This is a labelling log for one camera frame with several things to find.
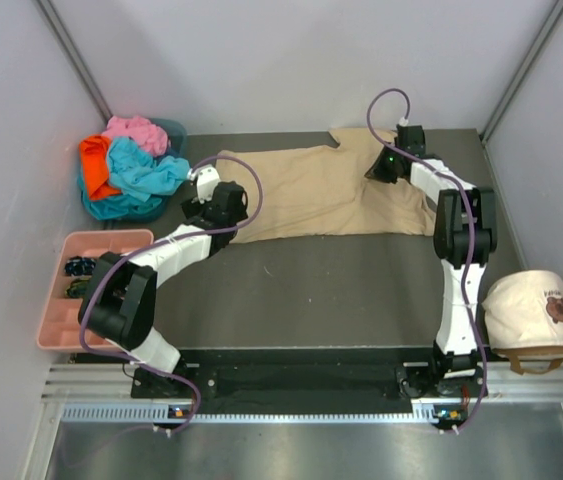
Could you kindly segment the beige t shirt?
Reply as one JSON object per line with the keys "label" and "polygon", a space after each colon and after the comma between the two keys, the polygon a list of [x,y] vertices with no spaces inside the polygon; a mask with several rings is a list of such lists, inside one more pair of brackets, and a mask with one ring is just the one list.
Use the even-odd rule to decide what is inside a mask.
{"label": "beige t shirt", "polygon": [[332,129],[337,143],[275,151],[223,150],[216,169],[235,181],[249,198],[248,214],[258,202],[253,168],[263,191],[262,209],[240,229],[237,243],[316,235],[396,233],[431,236],[435,213],[425,194],[405,180],[396,184],[365,178],[382,145],[363,128]]}

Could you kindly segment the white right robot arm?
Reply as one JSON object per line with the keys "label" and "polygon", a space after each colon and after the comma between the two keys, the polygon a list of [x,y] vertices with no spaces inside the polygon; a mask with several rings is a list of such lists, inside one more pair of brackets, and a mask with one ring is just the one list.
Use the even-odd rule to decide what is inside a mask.
{"label": "white right robot arm", "polygon": [[369,180],[400,180],[421,190],[435,206],[433,248],[443,271],[441,324],[427,372],[430,388],[448,396],[464,380],[475,382],[480,359],[476,314],[478,293],[498,243],[496,195],[461,179],[426,151],[425,132],[405,119],[366,171]]}

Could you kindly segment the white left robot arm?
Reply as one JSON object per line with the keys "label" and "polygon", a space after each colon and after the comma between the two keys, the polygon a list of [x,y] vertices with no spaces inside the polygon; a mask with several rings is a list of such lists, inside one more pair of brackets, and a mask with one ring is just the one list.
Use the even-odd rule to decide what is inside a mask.
{"label": "white left robot arm", "polygon": [[180,352],[154,327],[157,289],[226,247],[237,225],[248,219],[247,206],[242,186],[221,181],[208,202],[184,203],[186,221],[171,235],[128,254],[106,252],[96,260],[78,313],[80,327],[155,369],[153,384],[166,396],[181,394],[188,374],[177,366]]}

